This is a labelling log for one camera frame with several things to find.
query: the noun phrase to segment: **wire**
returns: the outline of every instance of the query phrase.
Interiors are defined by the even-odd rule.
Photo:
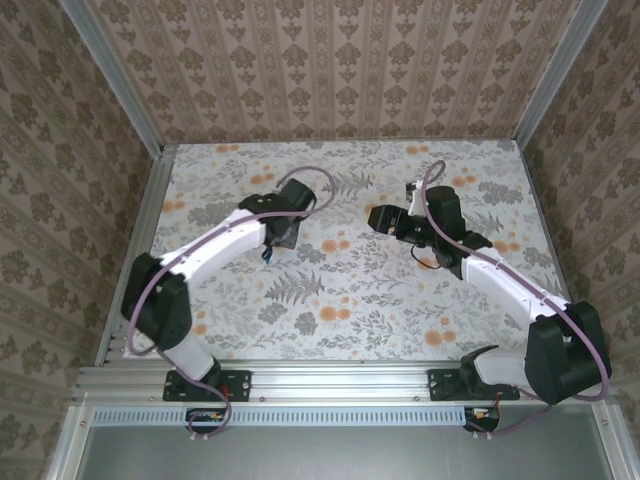
[[[432,267],[431,265],[429,265],[428,263],[424,263],[422,260],[420,260],[418,257],[416,257],[416,254],[413,253],[413,249],[416,248],[415,245],[413,245],[411,247],[411,256],[413,257],[413,259],[418,262],[420,265],[422,265],[423,267],[427,267],[429,270],[437,270],[441,267],[441,265],[438,265],[437,267]]]
[[[136,303],[136,306],[133,309],[133,313],[131,314],[131,319],[129,320],[129,330],[128,330],[128,333],[127,333],[127,349],[131,352],[132,355],[137,356],[137,357],[145,356],[155,348],[155,345],[152,345],[151,347],[149,347],[149,348],[147,348],[145,350],[137,350],[134,347],[134,345],[133,345],[133,336],[134,336],[134,333],[135,333],[136,324],[138,323],[138,318],[140,317],[140,312],[142,311],[142,307],[144,306],[145,302],[149,298],[149,295],[151,294],[151,292],[155,290],[156,285],[158,284],[160,279],[165,274],[167,274],[173,267],[175,267],[178,263],[180,263],[182,260],[188,258],[190,255],[193,255],[193,253],[195,253],[198,249],[202,248],[204,245],[209,243],[211,240],[213,240],[213,239],[217,238],[218,236],[222,235],[224,232],[228,232],[229,230],[231,230],[232,228],[237,227],[238,225],[242,225],[243,223],[252,222],[254,220],[260,220],[262,218],[272,218],[272,217],[300,217],[300,216],[308,217],[309,215],[313,215],[315,213],[321,212],[322,210],[327,208],[333,202],[333,200],[334,200],[334,198],[336,196],[336,182],[335,182],[335,179],[333,178],[333,176],[328,171],[326,171],[324,168],[321,168],[321,167],[307,166],[307,167],[294,168],[293,170],[290,170],[287,174],[285,174],[284,177],[282,177],[280,180],[278,180],[278,182],[276,183],[276,187],[279,186],[280,184],[282,184],[282,182],[284,182],[286,179],[288,179],[294,173],[301,172],[301,171],[304,171],[304,170],[313,170],[313,171],[322,173],[329,180],[330,196],[329,196],[329,199],[325,203],[323,203],[322,205],[320,205],[317,208],[312,208],[311,210],[306,210],[304,212],[290,211],[290,212],[259,213],[259,214],[256,214],[256,215],[249,215],[249,216],[240,218],[240,219],[235,220],[235,221],[233,221],[233,222],[231,222],[231,223],[229,223],[227,225],[220,225],[219,228],[217,228],[216,230],[211,232],[209,235],[207,235],[204,238],[202,238],[199,242],[193,244],[191,247],[189,247],[187,250],[185,250],[182,253],[182,255],[178,255],[176,258],[174,258],[169,263],[167,263],[165,266],[163,266],[153,276],[153,278],[151,278],[149,283],[142,290],[142,293],[140,294],[140,298],[138,299],[138,303]],[[178,372],[178,374],[180,374],[180,376],[182,376],[187,382],[191,383],[192,385],[194,385],[196,387],[200,387],[203,390],[206,390],[208,392],[213,393],[216,397],[218,397],[221,401],[223,401],[225,403],[225,406],[226,406],[225,417],[224,417],[222,423],[220,424],[220,426],[218,426],[218,428],[214,432],[212,432],[211,436],[218,435],[218,434],[222,433],[226,429],[226,427],[229,424],[229,422],[231,421],[232,409],[231,409],[231,402],[229,402],[229,399],[225,395],[223,395],[222,392],[220,392],[217,388],[212,387],[211,385],[207,385],[205,383],[199,382],[199,381],[191,378],[189,375],[186,374],[186,372],[184,372],[182,369],[180,369],[169,357],[167,357],[165,354],[163,354],[160,351],[158,353],[171,366],[173,366],[176,369],[176,371]],[[193,431],[193,428],[192,428],[191,424],[192,424],[192,421],[189,422],[189,427],[188,428],[189,428],[190,433],[192,435],[194,435],[195,432]]]
[[[439,168],[439,170],[432,176],[432,173],[434,172],[434,170],[436,170],[436,168]],[[446,168],[446,163],[443,160],[436,160],[435,162],[433,162],[431,166],[429,166],[429,168],[427,169],[426,173],[424,174],[424,177],[422,179],[422,185],[420,187],[420,201],[422,202],[422,206],[424,208],[427,220],[431,224],[431,227],[433,227],[433,229],[436,231],[436,233],[440,237],[442,237],[446,242],[453,245],[454,247],[462,250],[463,252],[469,255],[474,255],[478,258],[481,258],[485,262],[488,262],[491,265],[494,265],[496,268],[500,268],[501,270],[503,270],[507,275],[513,278],[518,284],[520,284],[523,288],[525,288],[529,293],[531,293],[534,297],[540,300],[541,305],[542,304],[547,305],[555,313],[557,313],[560,316],[560,318],[562,318],[562,320],[569,326],[569,328],[573,331],[573,333],[575,333],[576,336],[582,341],[584,346],[587,348],[587,350],[591,354],[591,357],[595,361],[598,367],[598,372],[600,373],[600,379],[601,379],[600,393],[594,396],[574,395],[574,398],[578,400],[584,400],[587,402],[597,402],[604,399],[607,396],[607,393],[609,392],[609,376],[607,374],[607,368],[605,367],[604,362],[600,357],[600,354],[598,353],[598,350],[596,349],[595,345],[593,345],[591,340],[589,340],[589,337],[586,336],[586,334],[580,329],[580,327],[578,327],[578,325],[571,319],[571,317],[569,317],[569,315],[567,315],[562,308],[560,308],[558,305],[552,302],[549,298],[547,298],[546,293],[541,292],[538,289],[538,287],[533,285],[525,277],[521,277],[520,275],[518,275],[515,270],[505,265],[504,263],[498,262],[496,259],[488,255],[485,255],[482,252],[479,252],[477,250],[472,250],[464,245],[459,244],[454,239],[449,237],[438,226],[435,219],[433,218],[433,215],[431,214],[431,211],[428,208],[426,192],[427,192],[427,185],[435,182],[438,178],[440,178],[445,168]],[[504,433],[512,432],[513,430],[520,428],[526,425],[527,423],[529,423],[530,419],[532,420],[533,418],[536,418],[540,414],[546,413],[550,408],[551,406],[549,405],[546,409],[543,409],[537,412],[536,414],[532,415],[531,417],[528,417],[522,422],[518,422],[517,424],[514,424],[511,427],[507,427],[504,430],[501,430],[501,432],[504,432]]]
[[[532,413],[528,417],[525,417],[522,420],[520,420],[520,421],[518,421],[518,422],[516,422],[516,423],[514,423],[512,425],[509,425],[508,427],[503,428],[502,430],[498,430],[497,432],[488,432],[486,429],[482,428],[480,425],[478,425],[477,423],[472,422],[470,420],[467,420],[467,425],[472,426],[473,428],[475,428],[479,432],[486,433],[487,437],[499,437],[501,435],[506,435],[507,433],[514,432],[514,431],[524,427],[525,425],[528,425],[529,423],[531,423],[534,420],[536,420],[538,417],[544,415],[549,410],[551,410],[551,407],[552,407],[552,405],[546,405],[544,408],[541,408],[537,412]]]

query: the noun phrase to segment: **floral tablecloth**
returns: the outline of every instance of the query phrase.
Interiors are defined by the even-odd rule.
[[[468,228],[559,293],[519,152],[506,140],[182,145],[152,254],[201,235],[290,169],[319,165],[335,176],[338,194],[301,225],[295,250],[277,248],[270,265],[251,251],[190,291],[193,331],[207,350],[221,359],[431,360],[520,345],[525,329],[497,303],[444,269],[421,266],[410,245],[366,223],[375,205],[408,208],[405,183],[436,159],[447,163],[440,183],[456,188]],[[319,202],[328,195],[322,175],[296,178]],[[434,262],[430,250],[416,251]]]

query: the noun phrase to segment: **perforated metal strip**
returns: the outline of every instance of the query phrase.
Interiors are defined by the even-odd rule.
[[[184,426],[186,407],[99,407],[92,427]],[[464,425],[464,407],[234,407],[232,426]],[[194,422],[194,425],[211,423]]]

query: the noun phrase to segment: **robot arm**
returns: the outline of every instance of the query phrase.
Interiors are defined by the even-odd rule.
[[[406,191],[407,200],[411,200],[409,210],[393,205],[375,207],[369,216],[369,225],[379,233],[394,235],[398,240],[420,248],[431,247],[443,268],[486,292],[529,332],[526,348],[490,346],[465,355],[459,376],[464,383],[461,388],[473,398],[491,392],[493,385],[513,385],[532,389],[545,402],[556,404],[600,383],[600,373],[592,355],[559,315],[502,268],[468,255],[440,237],[425,218],[423,202],[419,198],[420,182],[408,184]],[[453,188],[429,188],[426,196],[433,218],[449,237],[499,264],[507,265],[489,240],[466,230],[460,200]],[[547,299],[563,308],[586,334],[611,376],[596,310],[586,302],[574,304],[537,288]]]
[[[190,378],[215,387],[220,364],[196,341],[191,331],[189,290],[193,290],[213,272],[233,258],[254,248],[265,246],[262,258],[268,263],[275,246],[294,248],[298,227],[304,216],[271,216],[248,220],[243,218],[273,212],[304,212],[316,204],[314,193],[291,179],[278,193],[252,195],[244,199],[224,221],[193,242],[159,258],[143,253],[134,260],[122,303],[122,314],[131,320],[142,291],[165,266],[182,258],[161,278],[138,316],[136,327],[149,337],[156,348]],[[223,230],[193,254],[190,247],[202,243],[213,232]]]

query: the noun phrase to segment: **patterned wall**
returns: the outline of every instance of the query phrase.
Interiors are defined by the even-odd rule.
[[[571,293],[600,311],[640,446],[640,2],[609,2],[525,156]]]
[[[578,0],[91,0],[167,143],[509,137]]]
[[[37,478],[93,363],[149,159],[56,1],[0,3],[0,478]]]

